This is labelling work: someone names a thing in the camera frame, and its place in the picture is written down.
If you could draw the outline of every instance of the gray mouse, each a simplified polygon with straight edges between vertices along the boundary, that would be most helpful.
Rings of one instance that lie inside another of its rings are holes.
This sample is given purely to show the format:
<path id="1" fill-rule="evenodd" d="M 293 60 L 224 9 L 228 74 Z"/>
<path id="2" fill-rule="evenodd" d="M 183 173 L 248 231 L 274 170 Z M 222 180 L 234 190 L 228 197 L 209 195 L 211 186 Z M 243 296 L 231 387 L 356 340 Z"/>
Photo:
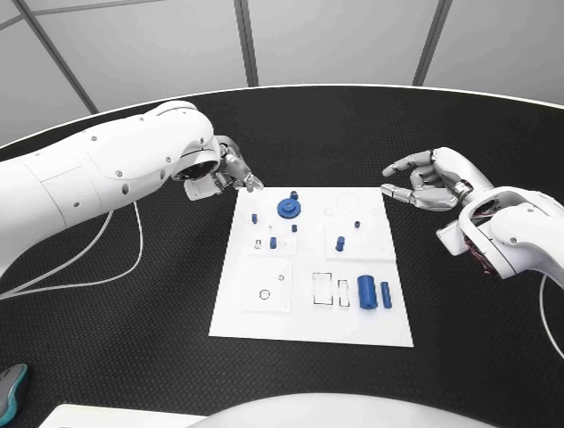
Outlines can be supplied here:
<path id="1" fill-rule="evenodd" d="M 29 380 L 29 366 L 16 364 L 0 374 L 0 426 L 16 417 Z"/>

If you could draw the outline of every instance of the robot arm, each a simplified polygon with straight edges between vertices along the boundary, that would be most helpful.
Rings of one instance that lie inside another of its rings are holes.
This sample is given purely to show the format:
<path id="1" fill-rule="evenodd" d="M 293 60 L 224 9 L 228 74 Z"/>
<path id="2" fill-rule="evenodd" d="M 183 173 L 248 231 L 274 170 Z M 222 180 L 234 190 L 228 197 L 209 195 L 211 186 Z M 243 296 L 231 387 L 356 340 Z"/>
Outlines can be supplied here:
<path id="1" fill-rule="evenodd" d="M 182 101 L 0 162 L 0 277 L 36 243 L 152 194 L 169 177 L 191 200 L 228 185 L 263 188 L 238 146 Z"/>
<path id="2" fill-rule="evenodd" d="M 470 251 L 486 273 L 508 278 L 543 272 L 564 289 L 564 207 L 545 194 L 489 183 L 452 149 L 407 156 L 382 172 L 417 166 L 413 190 L 382 185 L 382 193 L 424 210 L 463 206 L 459 219 L 437 231 L 452 255 Z"/>

